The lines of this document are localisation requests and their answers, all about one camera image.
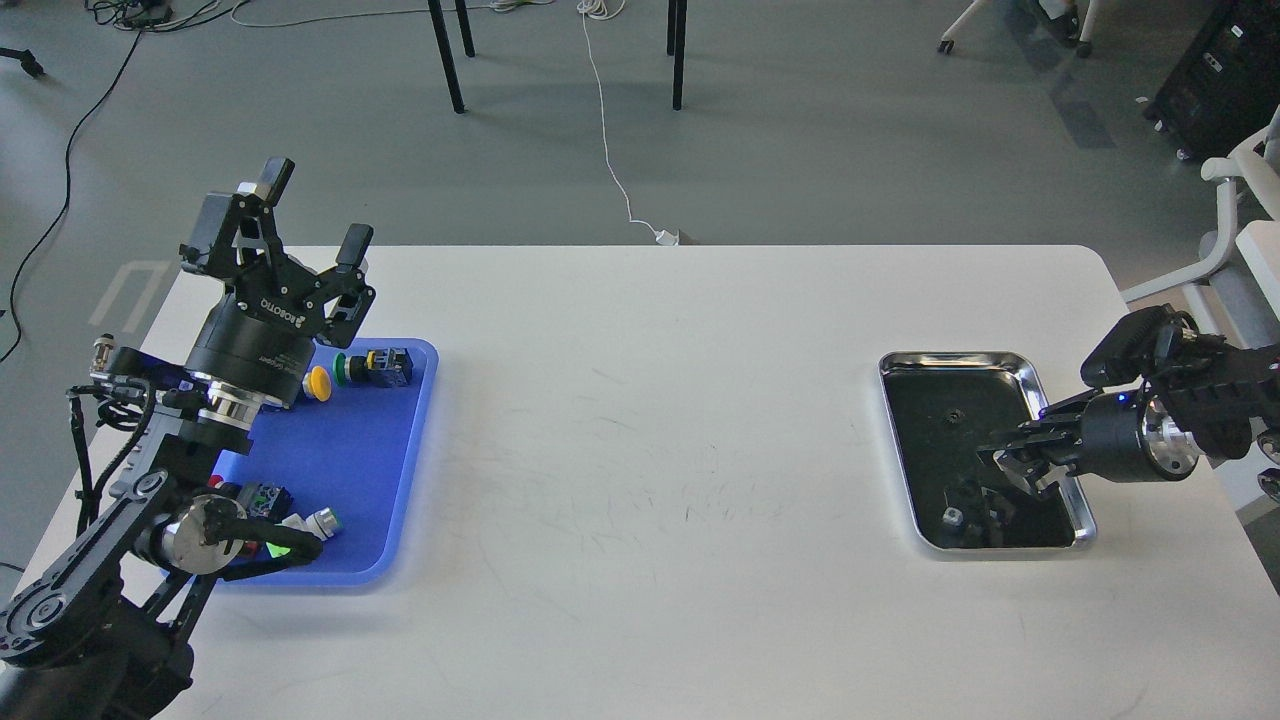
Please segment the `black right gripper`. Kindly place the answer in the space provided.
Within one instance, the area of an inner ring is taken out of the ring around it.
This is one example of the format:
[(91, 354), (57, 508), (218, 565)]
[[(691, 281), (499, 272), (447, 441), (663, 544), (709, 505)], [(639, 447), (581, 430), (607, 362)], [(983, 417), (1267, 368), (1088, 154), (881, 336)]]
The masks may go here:
[(1076, 474), (1115, 483), (1176, 482), (1201, 459), (1194, 436), (1181, 429), (1151, 392), (1100, 395), (1083, 407), (1048, 407), (975, 447), (1015, 489), (1037, 500), (1079, 495)]

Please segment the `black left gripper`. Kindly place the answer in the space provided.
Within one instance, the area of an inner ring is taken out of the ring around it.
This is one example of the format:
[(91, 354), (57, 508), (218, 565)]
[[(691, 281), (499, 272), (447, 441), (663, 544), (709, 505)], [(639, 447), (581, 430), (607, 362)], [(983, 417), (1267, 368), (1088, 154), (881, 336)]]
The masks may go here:
[(291, 159), (269, 158), (256, 181), (206, 195), (189, 238), (179, 246), (183, 272), (224, 287), (186, 370), (278, 407), (298, 398), (319, 345), (351, 346), (376, 297), (366, 281), (371, 225), (352, 224), (335, 265), (323, 274), (288, 265), (274, 209), (293, 170)]

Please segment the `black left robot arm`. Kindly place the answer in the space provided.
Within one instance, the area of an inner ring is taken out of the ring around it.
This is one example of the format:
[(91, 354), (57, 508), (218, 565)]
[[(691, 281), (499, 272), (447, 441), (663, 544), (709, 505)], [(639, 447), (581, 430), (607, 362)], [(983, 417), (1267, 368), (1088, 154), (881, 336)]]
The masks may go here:
[(276, 233), (294, 169), (273, 158), (255, 182), (204, 200), (184, 272), (223, 283), (189, 356), (163, 361), (101, 338), (87, 386), (134, 411), (124, 448), (84, 471), (76, 539), (3, 610), (5, 719), (151, 719), (192, 683), (192, 630), (219, 582), (312, 562), (314, 536), (252, 519), (210, 484), (224, 452), (247, 454), (266, 406), (298, 397), (317, 345), (347, 348), (375, 299), (369, 225), (312, 272)]

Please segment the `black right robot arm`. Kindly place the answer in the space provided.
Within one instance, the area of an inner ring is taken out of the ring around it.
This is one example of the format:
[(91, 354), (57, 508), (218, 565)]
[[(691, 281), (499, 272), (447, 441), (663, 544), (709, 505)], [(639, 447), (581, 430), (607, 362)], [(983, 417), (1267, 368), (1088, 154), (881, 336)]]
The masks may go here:
[(1092, 474), (1175, 482), (1202, 457), (1277, 460), (1277, 346), (1238, 348), (1169, 305), (1121, 318), (1080, 368), (1085, 391), (977, 448), (1025, 495)]

